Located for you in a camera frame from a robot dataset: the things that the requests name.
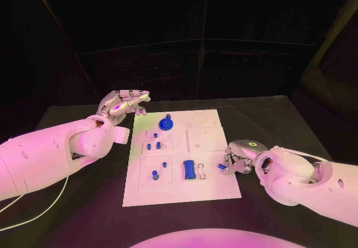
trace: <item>blue knob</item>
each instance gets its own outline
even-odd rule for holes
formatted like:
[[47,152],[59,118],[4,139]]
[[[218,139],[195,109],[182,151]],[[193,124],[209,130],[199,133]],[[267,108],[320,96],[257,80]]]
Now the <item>blue knob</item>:
[[157,171],[153,170],[151,174],[153,174],[153,180],[157,180],[159,179],[159,173],[157,173]]
[[173,121],[170,120],[170,115],[166,115],[166,118],[160,120],[159,122],[159,128],[164,131],[170,130],[173,127]]
[[221,169],[226,169],[226,167],[225,167],[222,164],[218,164],[218,167],[219,167]]

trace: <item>small blue piece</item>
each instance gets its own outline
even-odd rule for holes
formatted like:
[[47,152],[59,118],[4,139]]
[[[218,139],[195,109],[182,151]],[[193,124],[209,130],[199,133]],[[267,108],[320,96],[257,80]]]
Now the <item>small blue piece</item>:
[[225,167],[222,164],[218,164],[218,167],[219,167],[221,169],[226,169],[226,167]]
[[173,127],[173,121],[170,120],[170,115],[166,115],[166,118],[160,120],[159,122],[159,128],[164,131],[170,130]]
[[157,180],[159,179],[159,173],[156,170],[153,170],[151,175],[153,175],[153,180]]
[[184,179],[196,179],[193,160],[184,161]]

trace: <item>white cable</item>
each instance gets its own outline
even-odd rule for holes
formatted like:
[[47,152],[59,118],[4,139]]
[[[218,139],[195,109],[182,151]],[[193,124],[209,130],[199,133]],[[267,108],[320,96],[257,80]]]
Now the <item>white cable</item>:
[[57,194],[57,198],[56,198],[55,201],[52,202],[52,204],[50,204],[50,206],[47,207],[47,209],[42,212],[42,214],[40,214],[37,217],[34,217],[33,219],[30,219],[30,220],[21,222],[21,223],[18,223],[18,224],[16,224],[16,225],[13,225],[13,226],[8,226],[8,227],[0,229],[0,231],[4,231],[4,230],[7,230],[7,229],[10,229],[10,228],[13,228],[13,227],[16,227],[16,226],[24,225],[26,223],[29,223],[29,222],[31,222],[33,220],[36,220],[36,219],[49,211],[49,209],[50,209],[52,206],[55,205],[55,203],[56,203],[56,201],[57,201],[57,199],[59,199],[59,197],[60,197],[60,195],[62,195],[62,192],[63,192],[63,190],[65,190],[65,185],[66,185],[66,183],[68,183],[68,180],[69,180],[69,177],[65,178],[65,184],[63,184],[62,190],[60,190],[60,192],[59,192],[59,194]]
[[24,195],[20,195],[14,201],[0,210],[0,213],[17,202],[17,200],[23,197]]

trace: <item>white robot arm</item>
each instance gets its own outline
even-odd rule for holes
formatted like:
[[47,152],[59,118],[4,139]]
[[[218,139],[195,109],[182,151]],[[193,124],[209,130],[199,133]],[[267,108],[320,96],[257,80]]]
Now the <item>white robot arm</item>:
[[127,144],[128,129],[115,125],[125,113],[146,115],[141,101],[150,101],[147,91],[112,91],[95,115],[0,145],[0,200],[43,189],[102,158],[114,142]]
[[280,147],[270,150],[242,139],[225,150],[222,174],[254,167],[268,196],[281,204],[304,205],[317,214],[358,227],[358,166],[333,163]]

